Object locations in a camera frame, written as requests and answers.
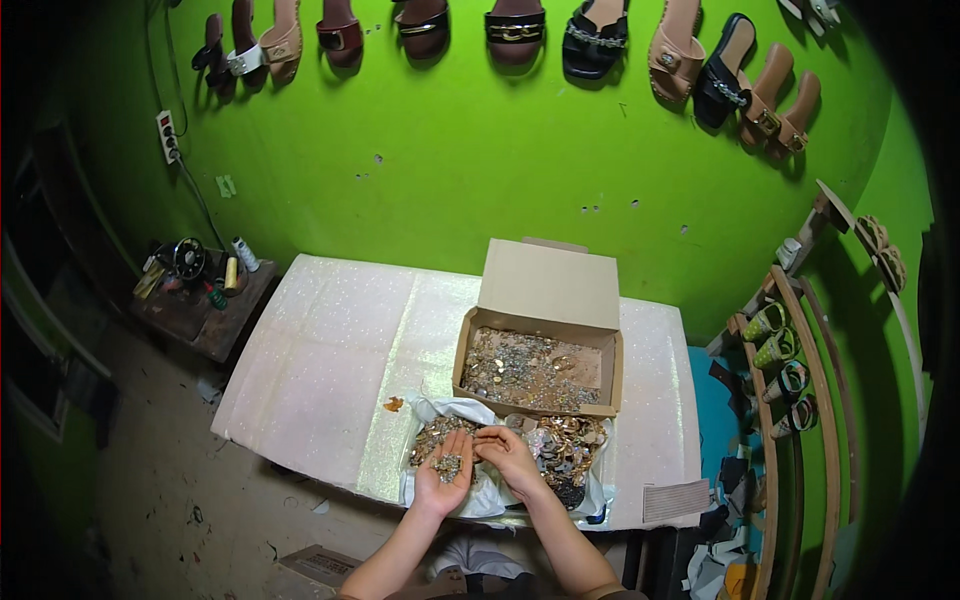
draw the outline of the hand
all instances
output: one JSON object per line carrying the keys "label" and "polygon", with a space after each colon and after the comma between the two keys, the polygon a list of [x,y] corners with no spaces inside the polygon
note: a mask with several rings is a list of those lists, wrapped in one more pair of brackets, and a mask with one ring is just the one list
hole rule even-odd
{"label": "hand", "polygon": [[[440,474],[433,468],[434,461],[445,454],[463,457],[460,472],[450,483],[442,482]],[[466,429],[461,427],[457,431],[446,434],[443,447],[437,444],[430,456],[426,457],[417,469],[417,477],[414,479],[414,503],[410,508],[443,520],[467,497],[472,480],[473,438],[467,435]]]}
{"label": "hand", "polygon": [[507,487],[521,502],[527,503],[543,491],[550,492],[527,443],[508,427],[496,425],[478,431],[473,451],[500,471]]}

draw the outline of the open cardboard box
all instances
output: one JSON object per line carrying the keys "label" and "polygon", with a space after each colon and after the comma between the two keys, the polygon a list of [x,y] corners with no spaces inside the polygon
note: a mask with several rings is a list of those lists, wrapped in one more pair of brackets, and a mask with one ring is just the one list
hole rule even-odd
{"label": "open cardboard box", "polygon": [[[539,335],[598,348],[600,403],[578,413],[541,411],[487,400],[461,387],[464,363],[480,327]],[[523,238],[491,239],[477,305],[464,316],[453,364],[453,394],[511,413],[615,417],[623,391],[623,337],[616,259],[586,247]]]}

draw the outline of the concrete floor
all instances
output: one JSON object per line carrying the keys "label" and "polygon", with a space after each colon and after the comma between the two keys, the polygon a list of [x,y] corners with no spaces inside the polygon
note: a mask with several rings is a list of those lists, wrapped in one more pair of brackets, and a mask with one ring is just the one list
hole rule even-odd
{"label": "concrete floor", "polygon": [[[97,482],[117,597],[266,598],[277,557],[317,543],[366,559],[402,517],[400,509],[280,476],[263,458],[210,433],[215,408],[196,391],[208,369],[202,359],[178,348],[161,353],[117,326],[98,353],[122,395]],[[327,499],[326,513],[315,514]],[[444,527],[448,534],[461,530],[495,540],[554,581],[534,532],[454,521]],[[591,536],[618,574],[623,538]]]}

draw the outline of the power strip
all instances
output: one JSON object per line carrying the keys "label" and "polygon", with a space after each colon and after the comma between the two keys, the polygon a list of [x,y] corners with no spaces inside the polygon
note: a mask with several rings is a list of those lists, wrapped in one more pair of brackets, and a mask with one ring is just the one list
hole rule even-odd
{"label": "power strip", "polygon": [[174,133],[174,117],[169,110],[161,110],[156,116],[156,130],[160,134],[160,148],[167,164],[173,164],[180,146],[177,144],[177,135]]}

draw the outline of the white thread spool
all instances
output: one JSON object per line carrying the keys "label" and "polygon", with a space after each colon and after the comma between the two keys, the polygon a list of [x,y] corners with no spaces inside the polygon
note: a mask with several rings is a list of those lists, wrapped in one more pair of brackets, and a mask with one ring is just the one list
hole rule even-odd
{"label": "white thread spool", "polygon": [[233,238],[233,249],[236,250],[237,256],[243,260],[243,264],[247,265],[247,271],[253,273],[260,268],[260,261],[256,259],[250,246],[247,246],[247,242],[243,241],[242,237]]}

